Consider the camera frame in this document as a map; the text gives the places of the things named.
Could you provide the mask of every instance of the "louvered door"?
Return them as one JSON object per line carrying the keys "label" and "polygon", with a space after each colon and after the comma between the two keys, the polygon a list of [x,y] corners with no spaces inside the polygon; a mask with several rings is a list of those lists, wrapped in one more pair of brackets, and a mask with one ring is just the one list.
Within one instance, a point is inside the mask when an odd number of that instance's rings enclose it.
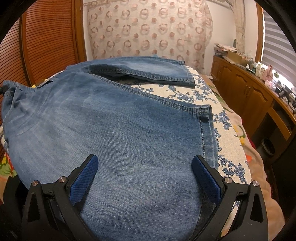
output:
{"label": "louvered door", "polygon": [[37,0],[23,15],[24,60],[31,83],[79,63],[75,0]]}
{"label": "louvered door", "polygon": [[[31,86],[82,61],[82,0],[37,0],[0,44],[0,86],[4,80]],[[0,161],[3,155],[0,145]]]}

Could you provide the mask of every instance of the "bottle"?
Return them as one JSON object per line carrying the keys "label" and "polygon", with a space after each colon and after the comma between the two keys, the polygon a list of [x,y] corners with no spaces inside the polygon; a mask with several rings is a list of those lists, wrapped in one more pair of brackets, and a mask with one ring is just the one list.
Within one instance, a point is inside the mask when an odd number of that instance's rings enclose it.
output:
{"label": "bottle", "polygon": [[268,81],[272,81],[272,70],[273,70],[273,67],[272,67],[272,65],[270,65],[270,66],[268,66],[268,69],[267,69],[267,71],[266,71],[266,75],[264,76],[265,77],[265,79],[263,79],[263,80],[268,80]]}
{"label": "bottle", "polygon": [[278,80],[279,80],[279,74],[275,72],[274,77],[272,78],[272,82],[276,85]]}
{"label": "bottle", "polygon": [[261,68],[261,71],[260,71],[260,79],[262,79],[263,81],[265,81],[265,78],[266,78],[266,70],[265,70],[265,68]]}
{"label": "bottle", "polygon": [[256,67],[256,73],[255,73],[255,75],[256,75],[257,77],[260,76],[261,68],[262,68],[262,64],[258,64],[257,67]]}

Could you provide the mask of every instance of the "white wall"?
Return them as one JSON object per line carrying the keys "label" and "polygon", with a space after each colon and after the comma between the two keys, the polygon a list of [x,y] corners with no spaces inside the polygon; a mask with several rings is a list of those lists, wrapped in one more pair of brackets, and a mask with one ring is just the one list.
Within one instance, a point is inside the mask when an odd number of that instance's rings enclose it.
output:
{"label": "white wall", "polygon": [[[83,0],[83,3],[92,2],[93,0]],[[83,32],[84,32],[84,42],[85,42],[85,51],[87,60],[93,60],[91,53],[91,44],[88,33],[88,21],[87,21],[87,8],[83,7]]]}
{"label": "white wall", "polygon": [[254,0],[244,0],[246,10],[246,32],[245,32],[245,53],[251,51],[251,56],[255,59],[258,41],[258,17],[256,2]]}
{"label": "white wall", "polygon": [[233,41],[236,36],[236,30],[233,12],[231,11],[227,3],[221,4],[207,1],[207,4],[213,18],[214,27],[211,41],[205,51],[204,62],[205,74],[210,75],[214,56],[214,44],[220,43],[228,46],[233,46]]}

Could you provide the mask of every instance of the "floral bed sheet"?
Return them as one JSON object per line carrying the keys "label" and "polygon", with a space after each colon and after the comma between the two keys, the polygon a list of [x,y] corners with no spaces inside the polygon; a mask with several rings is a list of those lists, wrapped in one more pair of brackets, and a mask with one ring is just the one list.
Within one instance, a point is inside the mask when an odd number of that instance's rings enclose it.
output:
{"label": "floral bed sheet", "polygon": [[[222,176],[231,177],[237,183],[249,184],[252,179],[260,182],[267,207],[269,237],[271,239],[284,225],[284,218],[279,205],[271,198],[271,190],[266,181],[262,159],[246,138],[241,118],[229,109],[214,84],[206,76],[201,77],[194,69],[188,68],[195,78],[195,88],[138,82],[133,78],[121,80],[120,83],[168,99],[212,106],[218,146],[218,171]],[[2,126],[0,127],[0,136],[3,143]],[[10,158],[5,154],[0,161],[0,204],[3,202],[3,191],[8,177],[15,175],[16,172]],[[230,227],[238,206],[239,202],[235,202],[223,229],[224,232]]]}

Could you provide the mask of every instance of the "jeans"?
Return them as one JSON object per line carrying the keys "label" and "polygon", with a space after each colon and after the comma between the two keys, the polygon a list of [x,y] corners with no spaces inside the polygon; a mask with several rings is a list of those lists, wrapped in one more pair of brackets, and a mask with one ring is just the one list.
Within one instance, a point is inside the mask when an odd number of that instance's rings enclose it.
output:
{"label": "jeans", "polygon": [[72,68],[38,88],[3,83],[5,148],[22,182],[54,182],[95,154],[81,217],[99,240],[189,240],[213,207],[191,169],[197,154],[218,164],[211,106]]}
{"label": "jeans", "polygon": [[67,70],[103,75],[110,80],[129,75],[159,84],[195,87],[194,78],[184,61],[155,56],[96,59],[68,66]]}

